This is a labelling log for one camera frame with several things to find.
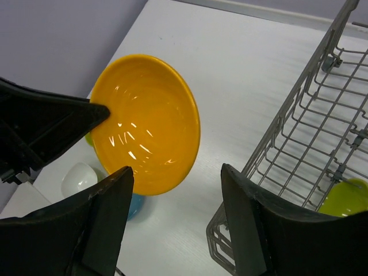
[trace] dish rack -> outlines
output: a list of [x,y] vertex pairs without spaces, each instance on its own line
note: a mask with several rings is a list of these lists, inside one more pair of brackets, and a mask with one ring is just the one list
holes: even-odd
[[[368,49],[339,46],[358,2],[346,1],[241,172],[315,211],[334,184],[368,180]],[[223,204],[206,231],[211,257],[236,275]]]

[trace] bowl rim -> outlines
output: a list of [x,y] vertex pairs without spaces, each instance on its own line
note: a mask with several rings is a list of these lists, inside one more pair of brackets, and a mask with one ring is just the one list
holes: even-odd
[[[141,196],[156,196],[158,194],[163,194],[166,193],[170,190],[172,190],[173,188],[177,187],[180,183],[183,182],[183,180],[187,177],[187,175],[189,174],[191,168],[194,165],[194,162],[196,161],[198,152],[199,152],[199,147],[200,147],[200,140],[201,140],[201,122],[200,122],[200,115],[199,115],[199,111],[198,111],[198,107],[197,107],[197,103],[194,99],[194,96],[189,88],[189,86],[187,85],[187,83],[185,82],[185,80],[182,78],[182,76],[174,69],[172,68],[169,64],[167,64],[166,62],[164,62],[163,60],[151,56],[151,55],[145,55],[145,54],[131,54],[131,55],[126,55],[123,57],[118,58],[117,60],[113,61],[112,63],[110,63],[101,73],[101,75],[98,77],[92,92],[91,92],[91,97],[90,97],[90,102],[96,102],[96,98],[97,93],[95,93],[96,91],[96,87],[101,87],[103,85],[103,82],[105,80],[106,77],[109,76],[110,72],[112,72],[113,70],[115,70],[115,68],[119,67],[121,64],[125,63],[128,60],[132,60],[132,59],[147,59],[150,60],[152,62],[158,63],[161,66],[165,67],[166,69],[169,70],[169,72],[171,72],[171,74],[173,74],[173,76],[175,76],[177,78],[177,80],[179,80],[180,84],[182,85],[186,96],[188,97],[188,99],[190,100],[190,109],[191,112],[194,114],[195,117],[195,123],[194,125],[197,125],[197,135],[195,137],[195,146],[194,146],[194,151],[195,154],[189,159],[189,163],[187,165],[187,167],[185,168],[185,170],[183,171],[183,176],[181,177],[181,180],[178,183],[173,183],[172,185],[167,185],[165,189],[157,189],[151,192],[146,192],[146,193],[137,193],[136,191],[134,191],[134,193],[139,194]],[[99,150],[97,150],[96,146],[95,146],[95,139],[93,138],[93,133],[94,130],[92,130],[91,132],[91,139],[93,141],[94,144],[94,149],[97,155],[97,158],[99,159],[99,161],[101,162],[102,166],[105,168],[105,170],[108,172],[108,174],[112,174],[114,173],[114,171],[109,170],[108,168],[105,167],[105,165],[103,164],[103,162],[101,161],[100,157],[99,157]]]

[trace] white bowl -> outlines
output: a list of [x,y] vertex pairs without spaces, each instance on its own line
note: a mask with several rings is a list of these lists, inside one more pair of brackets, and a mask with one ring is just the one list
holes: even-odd
[[62,194],[65,198],[85,190],[98,182],[96,172],[86,163],[75,164],[62,182]]

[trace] bowl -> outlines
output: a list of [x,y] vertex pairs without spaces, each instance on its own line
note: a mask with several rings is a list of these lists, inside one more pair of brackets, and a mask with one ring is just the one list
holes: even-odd
[[61,189],[65,198],[72,196],[98,182],[96,172],[86,163],[75,164],[63,179]]
[[91,133],[87,133],[86,136],[85,136],[85,139],[86,139],[87,144],[90,145],[91,147],[93,147],[93,141],[92,141],[92,138],[91,138]]
[[132,194],[131,205],[128,212],[128,220],[134,218],[142,209],[144,203],[144,196],[139,194]]
[[328,193],[318,212],[346,217],[368,210],[368,183],[353,178],[336,184]]
[[91,131],[109,174],[131,166],[133,192],[144,196],[185,179],[200,144],[200,118],[188,85],[172,67],[153,56],[122,57],[99,76],[90,102],[111,113]]

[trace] wall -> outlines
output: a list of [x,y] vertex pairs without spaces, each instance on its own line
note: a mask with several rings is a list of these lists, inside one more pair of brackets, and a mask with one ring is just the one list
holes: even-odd
[[[311,16],[334,19],[345,0],[233,0],[234,2],[304,13]],[[368,24],[368,0],[361,0],[352,13],[351,21]]]
[[[0,0],[0,76],[87,96],[146,1]],[[0,183],[0,211],[15,189]]]

